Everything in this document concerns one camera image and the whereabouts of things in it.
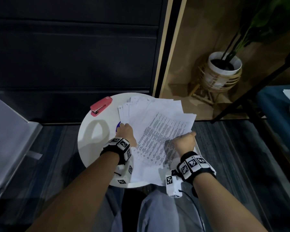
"black cable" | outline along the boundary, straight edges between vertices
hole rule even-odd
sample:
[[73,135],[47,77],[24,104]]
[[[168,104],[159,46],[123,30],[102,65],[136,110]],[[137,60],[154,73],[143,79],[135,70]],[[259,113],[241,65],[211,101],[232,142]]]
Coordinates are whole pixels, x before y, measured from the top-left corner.
[[187,195],[188,197],[189,197],[189,199],[192,201],[192,203],[194,204],[194,206],[195,206],[195,209],[197,209],[197,212],[198,212],[198,214],[199,214],[199,218],[200,218],[200,221],[201,221],[201,224],[202,224],[202,228],[203,228],[203,231],[205,232],[205,228],[204,228],[204,225],[203,225],[203,220],[202,220],[202,218],[201,218],[201,215],[200,215],[200,212],[199,212],[199,210],[198,210],[198,207],[197,207],[197,205],[194,203],[194,201],[193,201],[193,199],[185,192],[185,191],[182,191],[182,190],[178,190],[179,192],[182,192],[182,193],[184,193],[185,195]]

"blue seat cushion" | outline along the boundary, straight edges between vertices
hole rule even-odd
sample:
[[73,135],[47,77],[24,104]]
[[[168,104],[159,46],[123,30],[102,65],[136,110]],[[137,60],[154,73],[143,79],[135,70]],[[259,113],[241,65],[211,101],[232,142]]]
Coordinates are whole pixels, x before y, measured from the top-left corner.
[[290,89],[290,85],[267,86],[257,94],[256,100],[268,124],[290,151],[290,100],[283,93],[284,89]]

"round white table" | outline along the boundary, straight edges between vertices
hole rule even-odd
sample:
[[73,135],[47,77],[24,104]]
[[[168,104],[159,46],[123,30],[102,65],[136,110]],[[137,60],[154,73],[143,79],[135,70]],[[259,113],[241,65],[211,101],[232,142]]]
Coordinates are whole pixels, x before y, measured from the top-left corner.
[[[112,103],[99,115],[93,117],[91,110],[87,113],[78,131],[77,145],[79,156],[85,167],[93,163],[102,151],[102,147],[108,140],[115,137],[116,127],[120,122],[118,106],[123,105],[132,96],[150,97],[140,93],[122,93],[111,96]],[[135,188],[148,185],[147,182],[128,183],[125,188]],[[117,181],[111,181],[110,185],[123,187]]]

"black cabinet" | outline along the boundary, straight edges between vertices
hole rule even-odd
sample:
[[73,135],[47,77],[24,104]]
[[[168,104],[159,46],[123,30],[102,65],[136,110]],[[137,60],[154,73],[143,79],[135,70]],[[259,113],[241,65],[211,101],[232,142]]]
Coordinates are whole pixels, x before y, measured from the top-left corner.
[[106,96],[151,94],[166,3],[0,0],[0,99],[27,120],[65,123]]

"brown wall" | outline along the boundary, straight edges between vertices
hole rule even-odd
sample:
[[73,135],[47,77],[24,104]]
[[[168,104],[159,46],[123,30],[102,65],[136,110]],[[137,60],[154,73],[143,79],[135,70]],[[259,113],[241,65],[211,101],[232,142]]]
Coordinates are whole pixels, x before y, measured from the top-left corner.
[[[223,51],[238,29],[242,0],[187,0],[167,83],[187,84],[196,61]],[[230,91],[232,100],[283,64],[290,51],[290,32],[271,43],[252,43],[240,51],[243,62],[240,83]],[[290,69],[274,84],[290,84]]]

